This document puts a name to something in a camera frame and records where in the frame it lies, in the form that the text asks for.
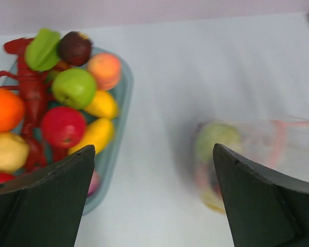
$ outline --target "white table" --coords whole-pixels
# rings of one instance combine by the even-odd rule
[[[126,59],[135,86],[110,190],[82,218],[76,247],[233,247],[226,217],[195,193],[193,127],[206,117],[309,118],[304,15],[83,32]],[[15,37],[0,37],[0,47]],[[0,49],[0,70],[13,60]]]

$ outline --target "bowl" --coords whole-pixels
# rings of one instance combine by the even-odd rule
[[[124,129],[126,125],[133,90],[133,74],[126,61],[123,60],[118,55],[98,47],[93,47],[91,55],[93,56],[95,54],[103,52],[111,53],[117,56],[122,64],[122,78],[119,84],[115,88],[109,90],[109,92],[112,94],[112,96],[115,98],[115,100],[119,105],[120,115],[118,118],[113,120],[115,125],[114,140],[112,140],[102,152],[100,152],[95,156],[95,170],[101,177],[101,185],[96,192],[94,192],[90,197],[86,199],[83,215],[86,215],[90,213],[92,210],[94,210],[102,202],[102,200],[104,199],[109,190],[115,164],[118,158],[120,145],[124,135]],[[15,62],[10,70],[11,73],[13,74],[17,73],[16,66],[17,64]],[[16,80],[7,77],[4,80],[3,84],[1,85],[17,85],[17,84],[18,82]],[[22,124],[23,121],[14,130],[12,130],[12,132],[19,134],[22,128]],[[35,136],[37,139],[41,139],[40,129],[35,129]],[[51,158],[51,151],[48,148],[48,146],[46,147],[46,157],[47,160],[50,162],[52,158]]]

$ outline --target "peach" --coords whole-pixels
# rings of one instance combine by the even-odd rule
[[[94,55],[89,61],[87,70],[97,82],[97,89],[110,90],[114,88],[121,78],[120,60],[109,53]]]

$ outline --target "black object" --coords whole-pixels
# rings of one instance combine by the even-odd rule
[[[94,146],[0,185],[0,247],[73,247],[94,171]]]
[[[235,247],[309,247],[308,182],[219,144],[213,158]]]

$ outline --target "plastic container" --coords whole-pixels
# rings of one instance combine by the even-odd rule
[[[203,121],[194,136],[195,180],[201,200],[211,209],[225,213],[213,162],[215,143],[268,168],[309,182],[309,120]]]
[[[93,47],[92,49],[92,56],[98,53],[102,52],[108,52],[113,54],[112,52],[109,52],[107,50]],[[97,154],[95,156],[95,170],[98,172],[98,174],[101,177],[101,185],[100,188],[93,193],[89,198],[87,198],[85,207],[83,210],[83,215],[88,214],[93,209],[95,209],[101,201],[106,196],[109,186],[111,183],[114,167],[117,161],[120,145],[122,142],[122,138],[124,135],[124,129],[126,125],[131,95],[132,95],[132,89],[133,89],[133,74],[129,67],[129,65],[118,55],[113,54],[117,56],[121,63],[122,63],[122,78],[119,82],[119,84],[111,89],[109,92],[113,95],[115,100],[117,101],[119,105],[120,115],[117,119],[114,119],[114,125],[115,125],[115,139],[110,142],[110,144],[104,149],[101,153]],[[13,64],[10,72],[13,74],[16,74],[16,63]],[[11,78],[6,78],[4,83],[2,85],[17,85],[17,81],[13,80]],[[13,132],[19,133],[22,127],[22,123],[17,126]],[[36,136],[38,138],[41,138],[41,132],[39,129],[36,130]],[[46,156],[47,159],[51,159],[51,154],[49,149],[46,149]]]

